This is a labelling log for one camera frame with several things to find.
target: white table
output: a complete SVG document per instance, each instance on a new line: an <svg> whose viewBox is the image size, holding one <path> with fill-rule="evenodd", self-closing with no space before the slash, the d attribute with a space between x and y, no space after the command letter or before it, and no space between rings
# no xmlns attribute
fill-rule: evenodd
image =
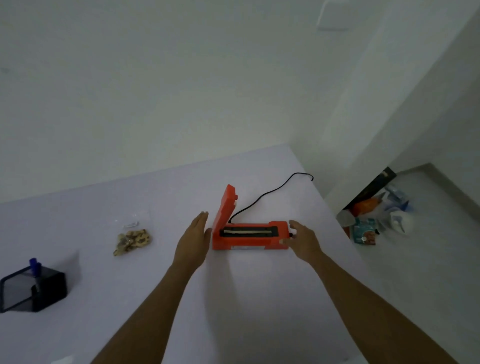
<svg viewBox="0 0 480 364"><path fill-rule="evenodd" d="M190 221L208 210L212 224L228 183L241 208L298 171L283 145L0 205L0 277L36 257L65 271L70 285L44 311L0 315L0 363L70 355L89 363L158 284ZM114 257L113 221L140 211L150 213L152 244ZM234 222L290 218L368 283L308 176L296 175ZM339 363L358 353L321 281L291 250L210 251L185 290L164 363Z"/></svg>

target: floor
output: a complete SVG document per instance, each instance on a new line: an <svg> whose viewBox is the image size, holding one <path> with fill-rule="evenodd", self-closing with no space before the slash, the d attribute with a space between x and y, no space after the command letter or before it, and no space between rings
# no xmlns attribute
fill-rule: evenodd
<svg viewBox="0 0 480 364"><path fill-rule="evenodd" d="M386 300L459 363L478 363L480 224L422 171L393 183L411 197L414 231L356 248Z"/></svg>

